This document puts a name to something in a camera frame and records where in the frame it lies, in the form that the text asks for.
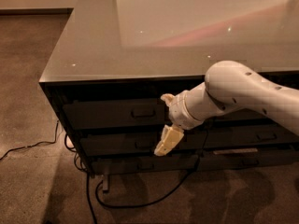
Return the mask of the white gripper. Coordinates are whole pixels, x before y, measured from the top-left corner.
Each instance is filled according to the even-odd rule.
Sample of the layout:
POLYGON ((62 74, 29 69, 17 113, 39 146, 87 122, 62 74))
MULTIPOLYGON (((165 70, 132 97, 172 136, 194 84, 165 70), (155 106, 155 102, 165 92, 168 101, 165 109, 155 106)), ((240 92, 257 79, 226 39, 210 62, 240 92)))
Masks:
POLYGON ((184 136, 183 130, 191 130, 202 124, 202 121, 195 119, 189 113, 185 101, 186 94, 187 92, 183 91, 176 96, 166 93, 160 97, 168 106, 169 118, 175 125, 164 126, 161 140, 154 149, 154 154, 158 157, 167 155, 178 145, 184 136))

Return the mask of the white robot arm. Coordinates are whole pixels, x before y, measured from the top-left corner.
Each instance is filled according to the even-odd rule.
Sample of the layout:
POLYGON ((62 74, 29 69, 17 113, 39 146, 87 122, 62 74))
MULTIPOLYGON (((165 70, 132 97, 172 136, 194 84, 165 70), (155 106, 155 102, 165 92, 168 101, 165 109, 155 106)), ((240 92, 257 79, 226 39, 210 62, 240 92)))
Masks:
POLYGON ((203 83, 177 95, 166 93, 161 99, 168 107, 172 124, 164 126, 154 149, 156 156, 168 154, 186 131, 206 119, 244 108, 299 134, 299 90, 278 85, 242 63, 215 63, 206 71, 203 83))

